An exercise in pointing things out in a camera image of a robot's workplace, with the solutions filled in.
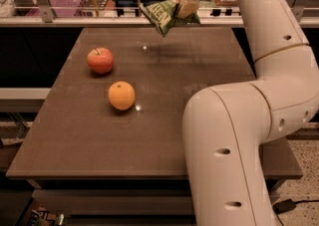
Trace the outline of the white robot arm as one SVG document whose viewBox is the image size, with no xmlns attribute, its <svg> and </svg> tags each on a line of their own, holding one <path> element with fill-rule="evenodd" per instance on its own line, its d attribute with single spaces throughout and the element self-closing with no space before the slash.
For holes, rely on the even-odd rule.
<svg viewBox="0 0 319 226">
<path fill-rule="evenodd" d="M 237 0 L 256 78 L 205 88 L 182 118 L 197 226 L 276 226 L 261 144 L 318 111 L 318 65 L 286 0 Z"/>
</svg>

